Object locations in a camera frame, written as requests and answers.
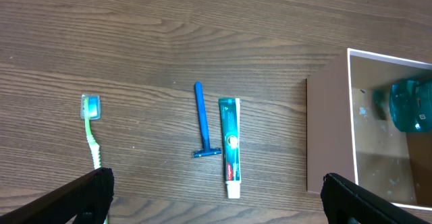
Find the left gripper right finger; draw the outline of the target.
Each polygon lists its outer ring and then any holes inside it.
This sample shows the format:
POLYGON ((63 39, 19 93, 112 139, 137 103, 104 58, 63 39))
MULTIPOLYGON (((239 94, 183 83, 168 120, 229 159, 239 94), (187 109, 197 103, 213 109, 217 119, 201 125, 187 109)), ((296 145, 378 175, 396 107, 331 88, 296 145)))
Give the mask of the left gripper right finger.
POLYGON ((320 197, 330 224, 425 222, 336 173, 323 177, 320 197))

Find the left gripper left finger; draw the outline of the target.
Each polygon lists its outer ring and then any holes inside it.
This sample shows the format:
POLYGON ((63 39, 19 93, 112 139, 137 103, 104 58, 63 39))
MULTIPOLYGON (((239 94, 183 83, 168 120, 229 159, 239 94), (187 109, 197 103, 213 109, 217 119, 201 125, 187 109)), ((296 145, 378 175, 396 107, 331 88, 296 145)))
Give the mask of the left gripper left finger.
POLYGON ((112 169, 100 167, 1 216, 2 223, 103 224, 114 196, 112 169))

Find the blue mouthwash bottle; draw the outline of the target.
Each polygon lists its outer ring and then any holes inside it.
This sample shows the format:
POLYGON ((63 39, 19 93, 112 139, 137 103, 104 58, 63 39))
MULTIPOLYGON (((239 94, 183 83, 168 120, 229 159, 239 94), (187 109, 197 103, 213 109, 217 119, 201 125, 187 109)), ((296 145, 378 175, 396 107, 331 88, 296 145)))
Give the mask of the blue mouthwash bottle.
POLYGON ((401 132, 430 132, 431 79, 403 79, 392 84, 389 112, 401 132))

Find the blue disposable razor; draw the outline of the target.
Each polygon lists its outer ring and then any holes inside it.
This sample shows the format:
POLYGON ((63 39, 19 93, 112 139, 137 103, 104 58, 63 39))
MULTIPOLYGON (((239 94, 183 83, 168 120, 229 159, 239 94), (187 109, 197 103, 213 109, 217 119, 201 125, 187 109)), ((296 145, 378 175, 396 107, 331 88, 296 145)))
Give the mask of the blue disposable razor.
POLYGON ((207 121, 207 111, 205 108, 205 99, 203 94, 202 83, 197 81, 194 85, 196 107, 198 112, 198 122, 200 126, 200 135, 202 138, 202 149, 192 153, 194 158, 219 155, 222 153, 220 148, 212 148, 210 143, 210 134, 207 121))

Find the green toothpaste tube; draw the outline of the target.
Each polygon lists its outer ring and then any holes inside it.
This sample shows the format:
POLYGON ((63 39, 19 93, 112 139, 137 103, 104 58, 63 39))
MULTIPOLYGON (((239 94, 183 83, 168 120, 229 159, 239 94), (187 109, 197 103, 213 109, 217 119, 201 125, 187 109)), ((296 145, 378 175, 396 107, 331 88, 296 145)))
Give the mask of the green toothpaste tube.
POLYGON ((219 99, 227 197, 240 198, 240 99, 219 99))

